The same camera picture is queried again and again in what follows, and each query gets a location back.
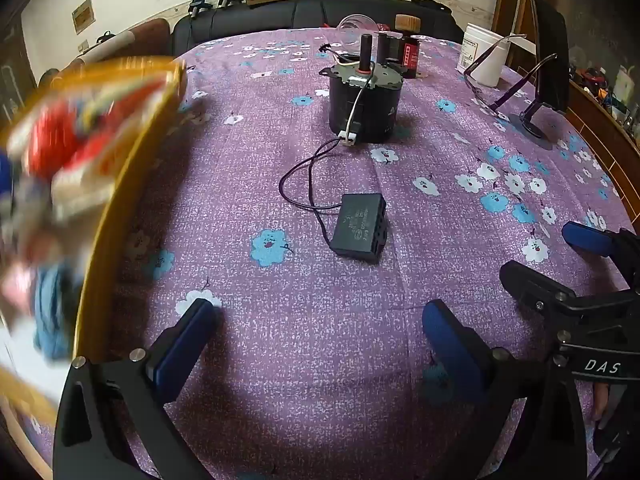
black sofa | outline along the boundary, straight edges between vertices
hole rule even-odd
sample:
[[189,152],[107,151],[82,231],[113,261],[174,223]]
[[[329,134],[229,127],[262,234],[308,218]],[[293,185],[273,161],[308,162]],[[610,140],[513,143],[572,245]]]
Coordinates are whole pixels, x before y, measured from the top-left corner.
[[175,24],[172,54],[177,57],[205,41],[279,28],[336,27],[350,14],[364,14],[393,28],[396,14],[421,20],[420,33],[462,43],[464,33],[451,11],[431,0],[282,0],[256,7],[237,4],[201,11],[195,19],[185,16]]

floral tablecloth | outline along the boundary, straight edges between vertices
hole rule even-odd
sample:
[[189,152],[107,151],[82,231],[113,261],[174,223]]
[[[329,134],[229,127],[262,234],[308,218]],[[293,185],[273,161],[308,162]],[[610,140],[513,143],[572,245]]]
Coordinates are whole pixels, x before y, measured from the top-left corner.
[[[534,122],[555,145],[537,147],[473,99],[455,70],[459,45],[425,37],[392,139],[339,146],[315,167],[317,203],[345,192],[387,202],[378,265],[332,253],[313,215],[278,194],[280,177],[332,138],[318,74],[332,63],[318,46],[331,38],[321,28],[260,32],[182,56],[180,125],[158,155],[123,260],[116,354],[148,346],[194,298],[224,311],[224,329],[167,407],[219,479],[421,477],[469,413],[422,334],[425,303],[442,298],[490,346],[540,358],[542,320],[502,289],[503,263],[579,294],[625,286],[609,261],[587,262],[561,237],[571,220],[630,228],[574,128],[540,110]],[[504,68],[502,78],[489,96],[518,76]],[[533,93],[527,85],[501,111],[523,110]],[[304,199],[305,175],[290,179],[289,195]],[[335,216],[327,222],[332,232]],[[590,428],[591,385],[578,390]]]

white bucket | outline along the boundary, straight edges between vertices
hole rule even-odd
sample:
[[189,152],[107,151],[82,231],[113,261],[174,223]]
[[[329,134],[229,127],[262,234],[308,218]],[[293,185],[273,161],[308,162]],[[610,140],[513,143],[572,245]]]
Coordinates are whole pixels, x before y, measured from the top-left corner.
[[[462,51],[457,69],[464,72],[485,50],[500,40],[502,36],[473,23],[466,26],[465,37],[462,40]],[[500,80],[502,67],[507,61],[509,41],[503,41],[472,73],[472,77],[480,84],[495,87]]]

yellow tray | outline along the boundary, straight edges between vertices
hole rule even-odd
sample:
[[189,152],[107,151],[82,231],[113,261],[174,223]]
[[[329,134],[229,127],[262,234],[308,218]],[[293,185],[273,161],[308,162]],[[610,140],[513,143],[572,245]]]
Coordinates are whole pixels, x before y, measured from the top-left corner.
[[[176,110],[186,89],[186,72],[183,62],[175,62],[168,57],[135,57],[92,64],[80,72],[55,78],[52,82],[55,90],[69,90],[163,73],[168,76],[169,82],[161,104],[156,113],[142,124],[141,133],[116,179],[113,196],[100,218],[84,277],[72,359],[81,355],[96,363],[105,360],[113,288],[130,220],[158,147],[167,128],[175,120]],[[27,102],[20,118],[47,97],[49,92],[37,91]],[[6,144],[9,132],[6,129],[0,134],[2,146]],[[43,424],[55,427],[57,405],[53,405],[20,377],[13,376],[10,370],[0,369],[0,396],[5,396],[13,407],[25,415],[34,416]]]

black box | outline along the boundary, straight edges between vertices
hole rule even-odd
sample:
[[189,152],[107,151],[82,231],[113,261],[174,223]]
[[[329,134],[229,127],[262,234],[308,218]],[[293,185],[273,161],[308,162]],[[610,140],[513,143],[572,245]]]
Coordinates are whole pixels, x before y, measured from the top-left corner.
[[344,194],[331,250],[376,264],[386,243],[385,209],[380,193]]

